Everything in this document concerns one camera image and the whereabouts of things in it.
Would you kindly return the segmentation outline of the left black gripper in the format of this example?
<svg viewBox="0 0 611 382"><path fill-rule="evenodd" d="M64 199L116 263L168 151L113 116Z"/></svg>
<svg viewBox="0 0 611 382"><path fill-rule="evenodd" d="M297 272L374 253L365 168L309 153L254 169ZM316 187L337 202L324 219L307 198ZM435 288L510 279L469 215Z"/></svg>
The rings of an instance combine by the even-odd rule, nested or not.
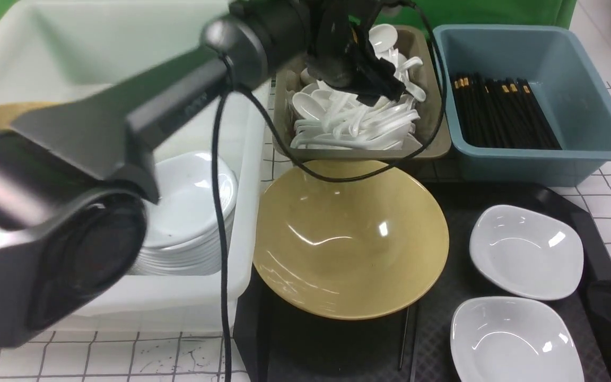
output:
<svg viewBox="0 0 611 382"><path fill-rule="evenodd" d="M311 37L305 63L310 74L334 90L354 94L366 106L381 97L398 101L405 85L395 68L376 56L370 30L385 8L405 1L307 1Z"/></svg>

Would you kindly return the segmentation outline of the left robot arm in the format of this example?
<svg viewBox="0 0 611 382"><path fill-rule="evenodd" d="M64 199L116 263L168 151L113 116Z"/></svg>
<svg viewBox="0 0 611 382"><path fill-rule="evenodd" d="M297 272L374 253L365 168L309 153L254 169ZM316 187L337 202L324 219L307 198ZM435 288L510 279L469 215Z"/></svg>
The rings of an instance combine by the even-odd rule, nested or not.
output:
<svg viewBox="0 0 611 382"><path fill-rule="evenodd" d="M368 106L404 86L369 30L411 1L235 1L200 44L80 101L0 128L0 348L24 345L126 275L160 197L154 150L216 99L305 54L309 72Z"/></svg>

